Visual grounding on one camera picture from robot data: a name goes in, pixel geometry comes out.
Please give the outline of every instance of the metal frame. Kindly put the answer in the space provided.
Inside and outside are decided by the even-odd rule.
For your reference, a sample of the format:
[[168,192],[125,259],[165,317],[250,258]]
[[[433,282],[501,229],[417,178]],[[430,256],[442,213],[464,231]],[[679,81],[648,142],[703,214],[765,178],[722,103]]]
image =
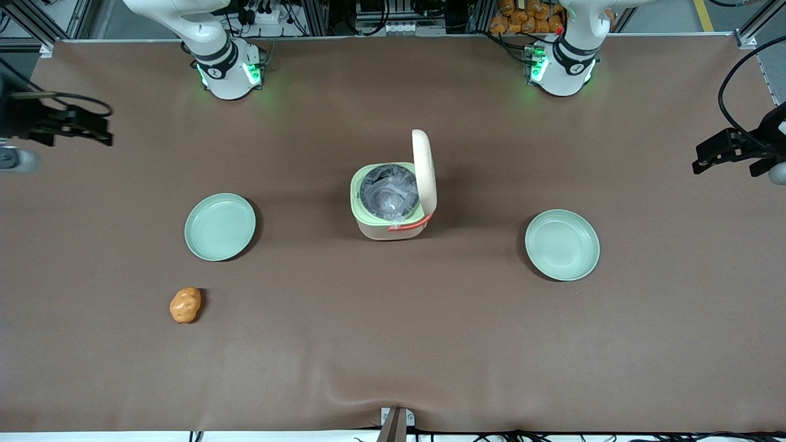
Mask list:
[[0,53],[2,52],[38,52],[41,43],[34,39],[29,38],[9,38],[0,40]]
[[90,29],[86,28],[86,25],[88,25],[87,19],[92,18],[100,3],[96,3],[94,0],[77,0],[74,12],[71,15],[71,21],[68,23],[68,29],[65,30],[70,39],[83,39],[89,36]]
[[625,26],[630,23],[630,19],[633,18],[637,9],[638,8],[625,8],[623,13],[619,14],[617,25],[614,26],[614,33],[620,33],[623,31],[623,29],[625,29]]
[[306,14],[309,36],[327,35],[328,6],[326,4],[321,0],[303,0],[303,12]]
[[406,415],[401,407],[390,409],[376,442],[406,442]]
[[767,0],[764,6],[759,8],[741,28],[734,31],[734,37],[740,49],[754,49],[756,47],[756,34],[784,6],[786,6],[786,0]]
[[487,31],[491,19],[497,13],[497,2],[495,0],[477,0],[475,9],[467,20],[467,32]]
[[16,0],[7,5],[4,10],[45,47],[51,49],[57,40],[68,38],[65,31],[31,0]]

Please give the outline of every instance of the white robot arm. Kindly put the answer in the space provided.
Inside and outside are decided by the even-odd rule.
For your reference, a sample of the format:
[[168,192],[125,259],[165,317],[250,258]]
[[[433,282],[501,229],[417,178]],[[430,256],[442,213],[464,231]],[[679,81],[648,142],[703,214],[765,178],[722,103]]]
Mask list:
[[590,80],[595,56],[611,29],[605,10],[630,8],[654,0],[560,0],[567,10],[565,31],[550,42],[540,42],[545,60],[531,71],[531,79],[549,94],[567,97]]
[[230,0],[123,0],[134,13],[161,23],[180,37],[196,58],[204,85],[218,98],[234,100],[261,86],[259,48],[231,38],[210,12]]

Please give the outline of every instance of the light green plate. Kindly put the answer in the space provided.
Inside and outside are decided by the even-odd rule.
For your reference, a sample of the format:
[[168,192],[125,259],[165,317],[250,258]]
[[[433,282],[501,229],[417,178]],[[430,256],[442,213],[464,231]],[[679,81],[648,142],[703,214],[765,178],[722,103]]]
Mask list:
[[586,219],[568,210],[548,210],[535,216],[524,244],[538,270],[560,281],[584,278],[601,257],[595,230]]
[[234,193],[217,193],[189,214],[185,243],[203,260],[228,260],[251,242],[255,228],[256,215],[248,201]]

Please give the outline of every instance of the brown tablecloth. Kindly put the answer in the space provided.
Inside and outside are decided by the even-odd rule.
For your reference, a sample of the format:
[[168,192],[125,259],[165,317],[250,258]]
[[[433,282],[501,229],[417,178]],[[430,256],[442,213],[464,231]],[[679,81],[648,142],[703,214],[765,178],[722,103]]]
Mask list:
[[[265,88],[202,90],[177,44],[58,44],[34,80],[115,106],[115,146],[20,146],[0,175],[0,430],[337,429],[413,409],[442,431],[736,431],[786,424],[786,192],[746,164],[694,176],[726,127],[731,37],[610,38],[577,96],[526,87],[486,39],[282,42]],[[728,105],[773,107],[758,66]],[[348,189],[428,132],[439,206],[366,240]],[[183,241],[213,193],[261,235]],[[527,221],[584,215],[579,282],[532,270]],[[167,310],[206,290],[192,325]]]

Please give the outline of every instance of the plastic bag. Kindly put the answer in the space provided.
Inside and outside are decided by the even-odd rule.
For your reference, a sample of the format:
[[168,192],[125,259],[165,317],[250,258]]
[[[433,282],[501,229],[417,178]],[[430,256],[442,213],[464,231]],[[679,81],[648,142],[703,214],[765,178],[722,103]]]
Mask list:
[[402,222],[417,205],[415,175],[397,164],[372,169],[360,185],[360,201],[372,215]]

